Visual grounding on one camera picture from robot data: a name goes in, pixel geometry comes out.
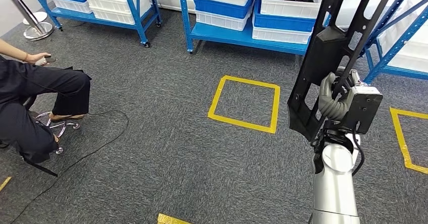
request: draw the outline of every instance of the chair base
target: chair base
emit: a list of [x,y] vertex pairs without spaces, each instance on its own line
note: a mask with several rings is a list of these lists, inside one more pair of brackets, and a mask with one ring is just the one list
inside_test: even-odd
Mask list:
[[[58,138],[60,138],[60,137],[64,134],[64,132],[65,132],[66,127],[67,127],[67,126],[73,126],[73,129],[74,129],[74,130],[77,130],[77,129],[79,129],[79,128],[80,128],[80,124],[79,124],[79,123],[72,123],[72,122],[69,122],[69,121],[67,121],[67,120],[66,120],[66,121],[62,121],[62,122],[59,122],[59,123],[57,123],[56,125],[53,125],[53,122],[50,120],[50,118],[48,118],[48,120],[47,120],[47,123],[46,123],[46,124],[45,124],[45,123],[43,123],[42,121],[40,121],[42,117],[49,116],[49,114],[50,114],[50,113],[51,113],[51,111],[50,111],[50,112],[46,112],[46,113],[39,114],[38,116],[36,116],[36,120],[37,120],[38,122],[40,122],[40,123],[44,124],[45,126],[49,127],[50,129],[61,128],[60,133],[57,135],[57,137],[58,137]],[[63,153],[63,152],[64,152],[64,149],[63,149],[62,147],[59,147],[59,148],[55,151],[55,153],[56,153],[56,154],[61,154],[61,153]]]

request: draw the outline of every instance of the gray carpet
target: gray carpet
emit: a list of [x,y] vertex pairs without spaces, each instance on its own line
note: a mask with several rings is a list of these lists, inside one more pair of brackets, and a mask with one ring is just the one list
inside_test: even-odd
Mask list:
[[[162,10],[151,26],[152,48],[135,31],[61,20],[64,32],[29,42],[23,25],[4,39],[28,52],[49,51],[56,67],[74,66],[92,78],[90,111],[118,109],[129,126],[116,141],[62,171],[124,129],[118,112],[88,116],[62,140],[64,155],[44,165],[60,173],[55,186],[31,203],[15,223],[156,223],[164,213],[193,224],[306,223],[312,202],[312,149],[288,129],[287,99],[302,57],[214,42],[185,50],[181,14]],[[367,74],[366,61],[356,67]],[[207,117],[224,75],[281,87],[276,134]],[[427,81],[380,75],[373,84],[384,101],[363,136],[366,164],[355,176],[361,223],[427,223],[428,176],[404,167],[389,107],[428,113]],[[55,96],[39,97],[47,111]],[[268,126],[273,92],[227,82],[216,114]],[[428,167],[426,127],[400,117],[414,162]],[[54,178],[0,151],[0,223],[10,223]]]

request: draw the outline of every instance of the person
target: person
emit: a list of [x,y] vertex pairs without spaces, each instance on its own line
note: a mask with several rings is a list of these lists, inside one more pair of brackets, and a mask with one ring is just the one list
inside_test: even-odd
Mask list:
[[29,54],[0,39],[0,140],[8,142],[32,163],[49,159],[60,139],[37,122],[22,99],[57,92],[49,117],[52,122],[78,120],[89,111],[90,77],[81,71],[43,67],[35,63],[49,53]]

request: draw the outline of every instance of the shelving unit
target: shelving unit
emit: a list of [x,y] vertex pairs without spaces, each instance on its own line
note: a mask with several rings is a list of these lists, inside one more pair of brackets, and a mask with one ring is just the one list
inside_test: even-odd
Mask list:
[[193,39],[229,43],[242,46],[250,46],[267,50],[281,51],[292,54],[305,55],[307,44],[285,43],[266,40],[252,39],[252,23],[248,21],[243,31],[235,31],[198,23],[191,29],[187,1],[180,0],[183,16],[184,32],[186,37],[187,51],[193,52]]
[[[38,1],[42,5],[43,9],[50,16],[52,21],[55,23],[56,28],[60,29],[61,31],[63,30],[63,27],[61,23],[57,20],[57,17],[62,17],[62,18],[67,18],[67,19],[72,19],[77,21],[84,21],[89,23],[103,24],[108,26],[128,28],[128,29],[137,30],[138,35],[140,36],[140,39],[141,39],[141,44],[145,45],[145,47],[150,47],[150,43],[147,41],[147,38],[144,32],[155,20],[156,20],[157,27],[160,27],[162,24],[161,15],[159,13],[159,8],[157,6],[156,0],[151,0],[152,5],[150,9],[146,13],[144,13],[142,16],[140,16],[140,0],[137,0],[137,2],[135,3],[136,6],[134,5],[133,0],[127,0],[129,8],[132,13],[132,17],[134,18],[134,22],[135,22],[134,25],[98,19],[95,17],[93,13],[86,14],[86,13],[70,11],[62,8],[54,8],[51,10],[47,5],[46,0],[38,0]],[[150,17],[150,19],[147,21],[145,25],[142,25],[141,24],[142,20],[144,20],[150,14],[150,12],[153,12],[153,15]]]
[[[427,72],[388,65],[388,63],[397,55],[400,49],[403,48],[405,43],[407,43],[407,41],[409,41],[411,37],[418,31],[418,29],[426,22],[428,18],[428,6],[425,7],[425,9],[413,21],[413,23],[407,28],[407,30],[400,36],[400,38],[392,45],[391,49],[389,49],[388,52],[385,53],[385,55],[383,54],[382,46],[379,42],[378,36],[382,32],[384,32],[385,30],[387,30],[388,28],[390,28],[391,26],[393,26],[394,24],[396,24],[397,22],[420,8],[421,6],[424,6],[426,3],[428,3],[428,0],[422,0],[416,5],[414,5],[412,8],[408,9],[400,16],[389,22],[393,14],[400,8],[400,5],[403,3],[403,1],[404,0],[395,0],[394,3],[392,3],[392,6],[388,9],[383,18],[379,21],[378,25],[371,33],[366,45],[364,46],[361,55],[366,55],[368,67],[370,69],[369,74],[364,79],[365,83],[371,83],[373,79],[380,73],[387,73],[417,79],[428,79]],[[376,65],[373,64],[373,59],[369,50],[373,44],[376,45],[376,49],[378,51],[380,59]]]

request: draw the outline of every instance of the yellow tape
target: yellow tape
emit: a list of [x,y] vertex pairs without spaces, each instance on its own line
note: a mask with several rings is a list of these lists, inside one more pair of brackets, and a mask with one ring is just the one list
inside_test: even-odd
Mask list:
[[190,223],[159,213],[159,216],[157,216],[157,224],[190,224]]
[[[265,127],[265,126],[261,126],[261,125],[257,125],[257,124],[253,124],[253,123],[249,123],[249,122],[244,122],[244,121],[240,121],[240,120],[235,120],[235,119],[228,118],[228,117],[222,117],[222,116],[218,116],[215,114],[217,104],[219,103],[220,95],[222,93],[222,90],[223,90],[223,87],[225,85],[226,80],[231,80],[231,81],[236,81],[236,82],[246,83],[246,84],[252,84],[252,85],[257,85],[257,86],[262,86],[262,87],[267,87],[267,88],[273,88],[275,90],[275,92],[274,92],[274,105],[272,108],[272,116],[271,116],[271,125],[269,127]],[[217,87],[217,90],[216,90],[216,94],[214,95],[214,99],[212,99],[212,104],[211,104],[211,107],[209,108],[209,111],[208,111],[208,117],[213,119],[213,120],[217,120],[217,121],[221,121],[221,122],[225,122],[225,123],[229,123],[229,124],[233,124],[233,125],[237,125],[237,126],[241,126],[241,127],[246,127],[246,128],[250,128],[250,129],[254,129],[254,130],[258,130],[258,131],[263,131],[263,132],[275,133],[277,131],[278,110],[279,110],[279,104],[280,104],[280,91],[281,91],[280,87],[278,85],[275,85],[275,84],[264,83],[264,82],[260,82],[260,81],[255,81],[255,80],[250,80],[250,79],[242,79],[242,78],[237,78],[237,77],[225,75],[221,78],[219,85]]]
[[397,134],[398,145],[400,146],[401,153],[403,154],[404,166],[406,166],[409,169],[416,170],[424,174],[428,174],[428,168],[415,165],[412,163],[412,159],[410,158],[410,153],[407,148],[406,141],[404,140],[403,130],[401,129],[401,125],[400,125],[400,120],[398,119],[398,115],[417,117],[422,119],[428,119],[428,115],[407,111],[407,110],[402,110],[402,109],[395,109],[392,107],[390,107],[390,112],[392,116],[392,122],[395,128],[395,133]]
[[0,185],[0,191],[9,183],[9,180],[11,180],[12,177],[7,177],[6,180],[3,182],[2,185]]

